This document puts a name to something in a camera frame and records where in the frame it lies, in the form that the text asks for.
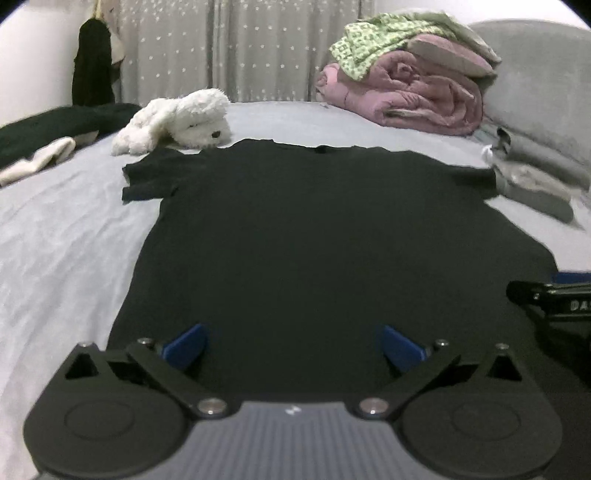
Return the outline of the green patterned cloth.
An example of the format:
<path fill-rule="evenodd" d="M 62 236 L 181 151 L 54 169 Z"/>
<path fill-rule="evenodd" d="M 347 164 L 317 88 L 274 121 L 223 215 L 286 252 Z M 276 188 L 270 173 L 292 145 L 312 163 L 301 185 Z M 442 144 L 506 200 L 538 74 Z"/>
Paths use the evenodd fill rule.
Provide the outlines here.
<path fill-rule="evenodd" d="M 416 14 L 385 13 L 346 25 L 344 35 L 329 47 L 329 53 L 346 75 L 360 81 L 377 59 L 403 49 L 421 34 L 456 39 L 454 32 L 441 22 L 420 19 Z"/>

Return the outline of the white cloth by black garment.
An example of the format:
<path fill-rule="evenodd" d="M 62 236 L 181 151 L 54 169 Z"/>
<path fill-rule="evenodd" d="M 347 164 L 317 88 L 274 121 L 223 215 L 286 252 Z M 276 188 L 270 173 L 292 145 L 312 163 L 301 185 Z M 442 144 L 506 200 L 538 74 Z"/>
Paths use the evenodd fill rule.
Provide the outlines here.
<path fill-rule="evenodd" d="M 30 158 L 19 159 L 12 165 L 1 169 L 2 187 L 34 175 L 51 164 L 67 160 L 76 148 L 72 137 L 62 137 L 38 149 Z"/>

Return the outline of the grey white sock pile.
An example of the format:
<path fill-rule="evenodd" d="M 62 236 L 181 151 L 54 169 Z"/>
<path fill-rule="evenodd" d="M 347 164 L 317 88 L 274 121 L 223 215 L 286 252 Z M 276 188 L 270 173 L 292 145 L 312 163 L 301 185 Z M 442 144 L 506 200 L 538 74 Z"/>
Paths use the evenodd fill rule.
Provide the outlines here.
<path fill-rule="evenodd" d="M 514 160 L 510 134 L 503 128 L 496 134 L 495 142 L 483 148 L 482 157 L 495 172 L 498 192 L 563 223 L 572 222 L 571 188 L 534 165 Z"/>

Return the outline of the grey padded headboard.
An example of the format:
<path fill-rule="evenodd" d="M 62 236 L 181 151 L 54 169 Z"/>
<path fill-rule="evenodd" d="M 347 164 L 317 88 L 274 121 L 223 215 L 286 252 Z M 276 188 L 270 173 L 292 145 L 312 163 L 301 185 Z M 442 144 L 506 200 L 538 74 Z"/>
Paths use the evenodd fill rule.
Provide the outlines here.
<path fill-rule="evenodd" d="M 472 25 L 502 58 L 481 83 L 476 137 L 503 143 L 510 160 L 590 188 L 590 32 L 536 20 Z"/>

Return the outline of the pink grey pillow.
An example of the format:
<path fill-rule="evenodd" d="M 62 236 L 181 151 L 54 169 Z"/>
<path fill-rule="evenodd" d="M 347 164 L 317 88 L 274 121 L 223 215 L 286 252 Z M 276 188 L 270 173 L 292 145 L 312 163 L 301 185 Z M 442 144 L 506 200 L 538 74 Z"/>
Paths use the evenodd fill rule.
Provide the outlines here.
<path fill-rule="evenodd" d="M 493 66 L 471 49 L 434 34 L 413 37 L 406 49 L 415 56 L 470 78 L 493 77 Z"/>

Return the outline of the black t-shirt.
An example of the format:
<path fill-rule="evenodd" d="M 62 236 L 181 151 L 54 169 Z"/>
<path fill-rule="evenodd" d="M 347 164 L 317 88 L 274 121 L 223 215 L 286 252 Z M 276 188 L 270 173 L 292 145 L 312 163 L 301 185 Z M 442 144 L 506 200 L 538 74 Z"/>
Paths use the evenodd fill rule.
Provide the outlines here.
<path fill-rule="evenodd" d="M 513 347 L 552 401 L 564 443 L 551 479 L 590 475 L 590 365 L 555 353 L 506 297 L 552 253 L 491 208 L 493 172 L 415 152 L 271 141 L 125 166 L 122 198 L 158 200 L 108 347 L 207 330 L 189 372 L 212 392 L 291 401 L 389 382 L 379 336 L 444 338 L 477 360 Z"/>

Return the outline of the grey dotted curtain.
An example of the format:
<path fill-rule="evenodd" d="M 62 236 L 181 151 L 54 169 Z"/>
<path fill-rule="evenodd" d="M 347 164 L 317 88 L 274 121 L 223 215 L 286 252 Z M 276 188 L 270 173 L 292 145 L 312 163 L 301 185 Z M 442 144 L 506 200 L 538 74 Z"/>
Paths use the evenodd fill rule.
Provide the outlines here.
<path fill-rule="evenodd" d="M 314 101 L 329 47 L 371 1 L 131 0 L 117 4 L 123 101 L 204 88 L 233 102 Z"/>

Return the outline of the white plush dog toy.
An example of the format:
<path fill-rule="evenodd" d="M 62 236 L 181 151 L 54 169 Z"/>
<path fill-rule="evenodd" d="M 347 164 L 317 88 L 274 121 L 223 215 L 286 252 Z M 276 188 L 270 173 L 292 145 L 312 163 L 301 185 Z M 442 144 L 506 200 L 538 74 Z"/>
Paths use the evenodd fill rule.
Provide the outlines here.
<path fill-rule="evenodd" d="M 224 145 L 231 139 L 229 105 L 228 96 L 216 88 L 153 99 L 115 135 L 111 154 L 147 154 L 164 140 L 197 150 Z"/>

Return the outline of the black garment on bed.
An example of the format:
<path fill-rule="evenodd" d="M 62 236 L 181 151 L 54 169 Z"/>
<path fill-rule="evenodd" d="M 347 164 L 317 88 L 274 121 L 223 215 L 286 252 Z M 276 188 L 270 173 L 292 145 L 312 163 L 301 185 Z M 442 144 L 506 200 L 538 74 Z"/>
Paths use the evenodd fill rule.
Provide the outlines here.
<path fill-rule="evenodd" d="M 0 131 L 1 168 L 30 157 L 62 137 L 97 133 L 98 138 L 121 130 L 140 110 L 131 103 L 58 107 L 5 125 Z"/>

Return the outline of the hanging black coat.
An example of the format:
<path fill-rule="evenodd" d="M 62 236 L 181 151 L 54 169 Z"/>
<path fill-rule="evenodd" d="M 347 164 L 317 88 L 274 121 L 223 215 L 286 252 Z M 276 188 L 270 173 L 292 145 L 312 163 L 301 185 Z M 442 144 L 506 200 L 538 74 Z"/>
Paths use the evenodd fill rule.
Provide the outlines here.
<path fill-rule="evenodd" d="M 78 34 L 71 89 L 73 105 L 94 107 L 114 102 L 111 61 L 107 25 L 90 18 L 82 24 Z"/>

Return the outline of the folded pink quilt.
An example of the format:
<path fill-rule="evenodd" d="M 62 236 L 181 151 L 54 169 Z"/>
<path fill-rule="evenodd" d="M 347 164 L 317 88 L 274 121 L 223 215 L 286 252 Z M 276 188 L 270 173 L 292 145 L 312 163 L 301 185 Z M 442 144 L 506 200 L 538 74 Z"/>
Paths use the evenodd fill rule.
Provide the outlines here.
<path fill-rule="evenodd" d="M 467 136 L 483 119 L 474 81 L 404 50 L 381 56 L 360 81 L 329 64 L 315 89 L 325 103 L 384 127 Z"/>

